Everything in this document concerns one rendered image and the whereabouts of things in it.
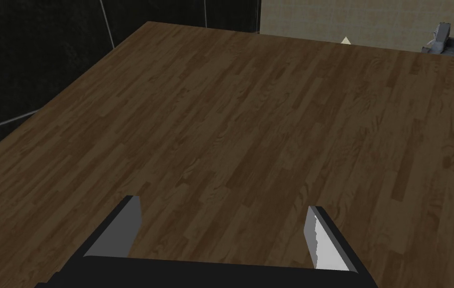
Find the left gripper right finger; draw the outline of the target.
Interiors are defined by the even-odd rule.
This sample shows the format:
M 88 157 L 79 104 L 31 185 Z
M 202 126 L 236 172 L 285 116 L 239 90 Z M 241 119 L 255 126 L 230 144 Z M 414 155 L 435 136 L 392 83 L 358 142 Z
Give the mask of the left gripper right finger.
M 304 236 L 314 268 L 357 272 L 316 206 L 309 206 Z

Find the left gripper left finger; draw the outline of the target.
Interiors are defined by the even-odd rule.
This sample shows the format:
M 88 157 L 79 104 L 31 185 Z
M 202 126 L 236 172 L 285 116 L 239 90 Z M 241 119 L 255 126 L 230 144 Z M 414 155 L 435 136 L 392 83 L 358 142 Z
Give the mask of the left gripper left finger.
M 142 224 L 139 197 L 126 196 L 104 222 L 83 255 L 126 258 Z

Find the brown wooden table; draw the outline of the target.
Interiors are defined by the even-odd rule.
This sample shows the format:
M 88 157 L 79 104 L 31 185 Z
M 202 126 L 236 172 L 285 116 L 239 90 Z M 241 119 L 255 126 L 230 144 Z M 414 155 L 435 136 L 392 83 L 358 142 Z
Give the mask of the brown wooden table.
M 318 205 L 380 288 L 454 288 L 454 57 L 144 24 L 0 142 L 0 288 L 126 195 L 133 257 L 308 268 Z

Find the pale grey angular object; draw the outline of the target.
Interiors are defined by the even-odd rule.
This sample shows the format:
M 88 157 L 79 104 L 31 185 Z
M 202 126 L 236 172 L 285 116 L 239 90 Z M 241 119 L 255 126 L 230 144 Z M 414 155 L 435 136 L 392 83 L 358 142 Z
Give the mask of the pale grey angular object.
M 445 48 L 447 40 L 449 39 L 451 30 L 451 23 L 441 22 L 434 30 L 434 37 L 428 42 L 429 46 L 424 46 L 421 49 L 421 53 L 426 54 L 441 54 Z

